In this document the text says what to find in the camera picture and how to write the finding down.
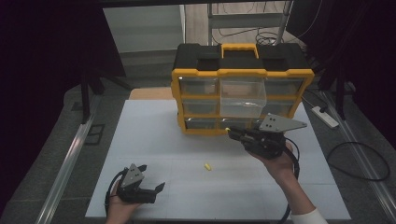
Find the yellow handle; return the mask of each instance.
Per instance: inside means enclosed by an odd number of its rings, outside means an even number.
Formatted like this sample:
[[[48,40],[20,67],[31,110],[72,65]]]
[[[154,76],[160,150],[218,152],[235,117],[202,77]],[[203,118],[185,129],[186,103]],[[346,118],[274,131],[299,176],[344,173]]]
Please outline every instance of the yellow handle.
[[[256,44],[221,44],[221,58],[224,58],[224,50],[253,50],[256,58],[259,59]]]

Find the storage box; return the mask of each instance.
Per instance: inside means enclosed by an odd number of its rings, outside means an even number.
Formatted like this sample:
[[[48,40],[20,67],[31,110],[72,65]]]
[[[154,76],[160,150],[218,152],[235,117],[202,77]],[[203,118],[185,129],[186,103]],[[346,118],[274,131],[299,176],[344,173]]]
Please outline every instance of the storage box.
[[[181,44],[172,72],[183,133],[252,128],[268,113],[294,116],[313,71],[297,44]]]

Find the person's right hand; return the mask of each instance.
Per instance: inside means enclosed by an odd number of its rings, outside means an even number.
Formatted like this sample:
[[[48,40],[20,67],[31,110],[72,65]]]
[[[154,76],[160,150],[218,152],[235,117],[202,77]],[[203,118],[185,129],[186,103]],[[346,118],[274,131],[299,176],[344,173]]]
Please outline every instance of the person's right hand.
[[[290,143],[286,143],[286,147],[293,151],[293,148]],[[286,154],[282,153],[280,157],[274,158],[272,160],[267,160],[261,156],[256,154],[250,153],[254,158],[262,161],[264,166],[267,168],[268,173],[274,178],[276,183],[281,184],[285,180],[285,178],[290,178],[294,176],[293,174],[293,162],[291,158]]]

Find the floor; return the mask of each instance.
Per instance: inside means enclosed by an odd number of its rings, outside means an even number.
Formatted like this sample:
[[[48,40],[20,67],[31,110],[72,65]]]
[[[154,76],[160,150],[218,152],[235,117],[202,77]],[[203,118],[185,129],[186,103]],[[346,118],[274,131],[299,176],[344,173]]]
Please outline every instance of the floor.
[[[219,13],[252,12],[263,11],[263,3],[245,4],[219,4],[214,7]],[[267,3],[265,12],[275,12],[283,9],[282,2]],[[206,5],[186,6],[189,17],[187,24],[187,42],[207,43],[206,32]],[[222,34],[233,34],[241,29],[221,30]],[[214,30],[214,38],[219,42],[247,42],[254,41],[257,31],[243,33],[242,35],[221,36],[219,31]],[[294,36],[285,34],[284,40],[294,41],[304,47],[304,43],[293,40]],[[158,57],[148,54],[151,57],[149,63],[130,63],[133,57],[139,62],[138,57],[142,55],[121,55],[127,77],[121,80],[136,87],[159,87],[169,86],[170,71],[172,70],[172,55],[174,52],[161,52],[165,57]],[[106,158],[107,150],[117,127],[123,103],[129,97],[130,91],[116,85],[115,83],[102,79],[106,91],[102,96],[95,119],[92,123],[95,127],[104,127],[101,131],[101,138],[91,134],[78,155],[73,172],[65,186],[64,193],[56,207],[51,223],[104,223],[103,220],[85,218],[90,198],[101,168]],[[309,90],[324,98],[318,92],[316,82]],[[326,96],[332,99],[332,92],[327,91]],[[307,102],[306,108],[312,105],[323,104],[317,96],[311,93],[304,95]],[[351,127],[358,141],[374,147],[389,162],[391,171],[395,171],[396,164],[390,163],[396,160],[396,152],[381,133],[371,122],[364,117],[358,107],[353,103],[350,95],[345,101],[346,124]],[[346,141],[342,130],[329,129],[318,117],[308,112],[320,146],[325,155],[328,155],[332,148]],[[7,204],[7,209],[0,219],[0,223],[34,223],[52,187],[68,149],[78,131],[82,120],[80,87],[76,86],[68,91],[64,96],[64,109],[58,122],[54,126],[47,143],[43,146],[40,155],[35,161],[29,173],[26,175],[20,186],[17,188],[11,201]],[[365,150],[374,168],[379,174],[385,173],[385,167],[375,154]],[[355,159],[354,153],[348,147],[343,147],[334,153],[331,163],[348,169],[354,174],[362,175],[361,168]],[[346,207],[352,220],[342,223],[391,223],[384,212],[381,202],[378,200],[373,183],[346,176],[332,168],[334,179],[344,198]],[[390,194],[396,196],[396,176],[392,172],[390,178],[384,181]]]

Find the power strip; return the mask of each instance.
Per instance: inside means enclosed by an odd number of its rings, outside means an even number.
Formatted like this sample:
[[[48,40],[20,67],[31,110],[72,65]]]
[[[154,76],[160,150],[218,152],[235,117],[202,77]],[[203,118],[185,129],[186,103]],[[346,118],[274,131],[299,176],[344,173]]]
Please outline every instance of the power strip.
[[[335,121],[330,115],[328,115],[326,112],[320,112],[320,107],[315,106],[314,108],[311,109],[314,114],[316,114],[323,122],[327,124],[330,128],[335,128],[338,126],[338,122]]]

